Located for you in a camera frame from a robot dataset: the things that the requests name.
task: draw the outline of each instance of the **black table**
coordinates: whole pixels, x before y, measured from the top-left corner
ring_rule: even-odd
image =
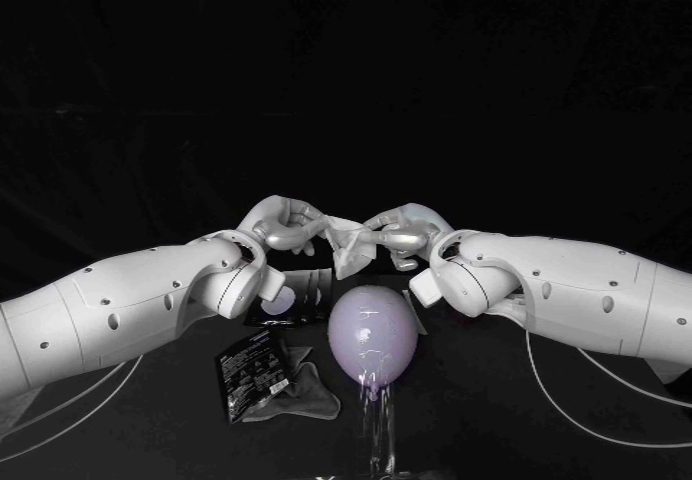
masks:
[[[376,281],[401,291],[408,279],[389,275]],[[359,283],[363,277],[334,283],[334,301]],[[412,363],[395,382],[398,469],[448,469],[458,478],[689,477],[686,449],[610,444],[561,416],[536,385],[525,332],[509,320],[486,315],[468,319],[444,301],[428,310],[415,297],[414,304],[428,335],[419,336]],[[220,317],[197,322],[176,342],[144,356],[99,412],[56,441],[0,464],[0,478],[261,480],[352,475],[359,388],[334,361],[326,324],[281,335],[290,345],[314,347],[307,360],[341,401],[337,419],[279,415],[258,423],[225,422],[213,357],[255,331]],[[581,423],[628,441],[692,440],[692,423],[679,407],[630,391],[574,348],[538,336],[532,345],[546,388]],[[597,358],[634,384],[666,394],[643,360]],[[0,456],[72,424],[108,396],[127,370],[55,417],[10,437]],[[70,398],[104,373],[49,385],[26,416]]]

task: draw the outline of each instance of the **balloon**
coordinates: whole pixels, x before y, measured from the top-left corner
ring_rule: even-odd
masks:
[[[347,291],[329,317],[329,345],[343,371],[369,388],[372,400],[403,372],[416,341],[416,321],[402,295],[373,285]]]

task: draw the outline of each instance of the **cable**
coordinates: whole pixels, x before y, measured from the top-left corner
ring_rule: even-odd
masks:
[[[47,440],[43,440],[43,442],[37,443],[36,445],[33,445],[32,447],[29,447],[26,450],[21,450],[20,452],[14,453],[13,455],[4,457],[4,458],[0,458],[0,463],[6,462],[7,460],[11,460],[13,458],[19,457],[20,455],[23,455],[24,453],[29,453],[30,451],[36,450],[39,447],[42,447],[43,445],[46,445],[46,443],[52,442],[57,437],[60,437],[62,435],[65,435],[65,433],[68,433],[96,412],[98,410],[101,409],[101,407],[108,403],[108,401],[111,400],[111,398],[115,396],[115,394],[119,392],[119,389],[122,388],[122,386],[125,385],[127,381],[130,380],[130,377],[132,376],[132,373],[134,371],[137,370],[137,366],[140,365],[140,362],[141,362],[141,356],[140,358],[137,359],[137,363],[134,364],[134,367],[132,369],[130,370],[130,373],[127,374],[127,377],[125,379],[122,380],[122,382],[119,383],[118,385],[118,388],[115,389],[115,391],[111,393],[111,395],[108,395],[108,398],[101,402],[101,404],[98,405],[98,407],[60,432],[57,433],[56,435],[53,435]]]
[[[73,397],[72,399],[69,399],[62,405],[57,405],[57,407],[55,407],[52,410],[49,410],[46,413],[43,413],[42,415],[39,415],[36,418],[32,418],[27,422],[24,422],[21,425],[17,425],[16,427],[10,428],[10,430],[7,430],[3,434],[0,434],[0,440],[4,438],[4,437],[8,437],[10,435],[13,435],[14,433],[17,433],[20,430],[23,430],[26,427],[29,427],[30,425],[33,425],[36,422],[39,422],[40,420],[43,420],[46,417],[49,417],[53,413],[59,412],[66,406],[69,406],[72,403],[75,403],[86,394],[89,394],[96,388],[98,386],[108,380],[108,378],[112,377],[112,375],[115,374],[115,372],[122,368],[122,366],[125,365],[127,362],[122,362],[109,372],[108,372],[108,375],[105,375],[105,377],[79,394],[76,395],[76,397]]]
[[[578,351],[581,352],[581,354],[588,358],[588,360],[591,361],[591,363],[594,363],[594,365],[595,365],[623,385],[627,385],[634,391],[637,391],[638,393],[641,393],[641,394],[646,395],[647,397],[651,397],[651,398],[654,398],[656,400],[660,400],[662,402],[672,403],[673,405],[679,405],[680,407],[685,407],[685,408],[692,408],[692,403],[686,403],[686,402],[682,402],[682,401],[679,401],[679,400],[673,400],[672,398],[662,397],[660,395],[656,395],[654,393],[647,392],[646,390],[641,390],[641,388],[638,388],[636,385],[633,385],[630,382],[627,382],[627,380],[623,380],[623,379],[595,361],[595,359],[591,357],[591,355],[588,355],[588,353],[587,353],[581,348],[576,348],[576,350],[578,350]]]
[[[552,399],[551,395],[548,394],[548,391],[543,387],[543,382],[540,382],[540,376],[538,375],[538,370],[536,370],[536,365],[533,363],[533,354],[530,351],[530,340],[529,340],[529,332],[526,331],[526,347],[529,351],[529,360],[530,360],[530,367],[533,369],[533,375],[536,376],[536,381],[538,385],[540,387],[540,390],[543,391],[545,396],[548,397],[548,400],[552,403],[552,406],[556,408],[558,412],[565,416],[565,418],[591,435],[598,437],[602,440],[607,440],[608,442],[617,443],[620,445],[627,445],[628,447],[641,447],[641,448],[686,448],[692,447],[692,442],[687,443],[670,443],[670,444],[653,444],[653,443],[634,443],[634,442],[625,442],[623,440],[617,440],[614,438],[605,437],[600,433],[594,432],[589,430],[584,425],[581,425],[576,420],[566,414],[566,412],[559,408],[558,404],[555,403],[555,400]]]

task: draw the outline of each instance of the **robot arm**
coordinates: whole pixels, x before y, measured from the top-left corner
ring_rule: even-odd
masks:
[[[429,268],[411,280],[425,307],[444,297],[464,315],[502,315],[575,347],[692,365],[690,274],[607,245],[442,228],[431,236],[435,228],[431,220],[402,232],[432,239]],[[372,241],[412,243],[393,232]]]
[[[272,301],[285,277],[267,265],[262,242],[272,238],[285,249],[300,248],[318,230],[291,202],[318,224],[314,207],[269,197],[252,222],[248,215],[241,223],[246,229],[106,258],[0,303],[0,401],[135,358],[179,338],[196,320],[235,318],[256,295]],[[290,228],[279,215],[284,223],[292,215],[288,225],[310,226]]]

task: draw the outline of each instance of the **black package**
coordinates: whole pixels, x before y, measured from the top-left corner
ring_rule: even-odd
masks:
[[[229,423],[262,408],[287,387],[290,370],[275,333],[264,330],[216,356],[220,397]]]
[[[252,301],[243,325],[295,328],[326,321],[331,311],[331,269],[284,272],[285,283],[274,302]]]

